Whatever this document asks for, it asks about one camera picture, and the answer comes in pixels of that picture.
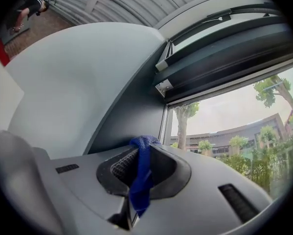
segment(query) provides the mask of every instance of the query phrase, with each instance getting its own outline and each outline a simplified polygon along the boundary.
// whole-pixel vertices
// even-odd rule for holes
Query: red object
[[[4,44],[1,39],[0,39],[0,62],[3,66],[6,66],[10,62],[10,59],[7,53],[5,52]]]

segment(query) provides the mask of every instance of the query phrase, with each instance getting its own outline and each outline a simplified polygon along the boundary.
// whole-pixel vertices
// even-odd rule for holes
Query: white curved panel
[[[9,131],[51,159],[82,155],[120,91],[163,42],[156,29],[128,23],[85,24],[41,39],[6,66],[24,91]]]
[[[7,130],[13,114],[23,97],[16,84],[0,62],[0,131]]]

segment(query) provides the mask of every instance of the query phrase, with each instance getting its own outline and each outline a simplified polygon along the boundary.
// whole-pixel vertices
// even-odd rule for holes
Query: sky
[[[293,97],[293,68],[279,74],[291,83],[290,94]],[[186,134],[195,135],[223,131],[252,123],[276,113],[284,123],[291,112],[289,103],[282,96],[275,96],[275,103],[266,108],[264,102],[256,99],[257,91],[253,85],[205,99],[200,102],[200,109],[187,122]],[[173,114],[171,135],[178,132],[177,116]]]

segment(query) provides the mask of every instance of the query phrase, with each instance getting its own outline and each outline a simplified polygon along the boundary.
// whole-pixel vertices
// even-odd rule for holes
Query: metal bracket
[[[166,96],[166,91],[172,89],[173,86],[169,82],[168,79],[162,81],[161,83],[156,85],[156,89],[160,92],[160,94],[165,97]]]

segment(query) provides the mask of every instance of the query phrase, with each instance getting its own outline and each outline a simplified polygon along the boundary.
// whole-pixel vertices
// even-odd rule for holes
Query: glass window
[[[293,179],[293,68],[254,84],[171,108],[170,144],[234,161],[272,198]]]
[[[229,21],[223,21],[223,18],[222,17],[219,17],[218,19],[214,19],[214,20],[219,20],[221,23],[217,24],[217,25],[214,25],[214,26],[211,26],[205,30],[202,30],[196,34],[194,34],[193,36],[190,36],[189,38],[185,39],[184,41],[182,42],[178,42],[177,44],[176,43],[173,43],[172,44],[172,51],[173,53],[177,52],[178,50],[186,47],[187,45],[197,41],[198,39],[201,39],[215,31],[218,31],[220,29],[223,29],[223,28],[226,28],[226,27],[229,27],[229,26],[232,26],[234,24],[238,24],[238,23],[241,23],[241,22],[245,22],[245,21],[248,21],[248,20],[252,20],[252,19],[256,19],[256,18],[261,18],[264,16],[264,13],[243,13],[243,14],[235,14],[235,15],[230,15],[231,17],[231,20]]]

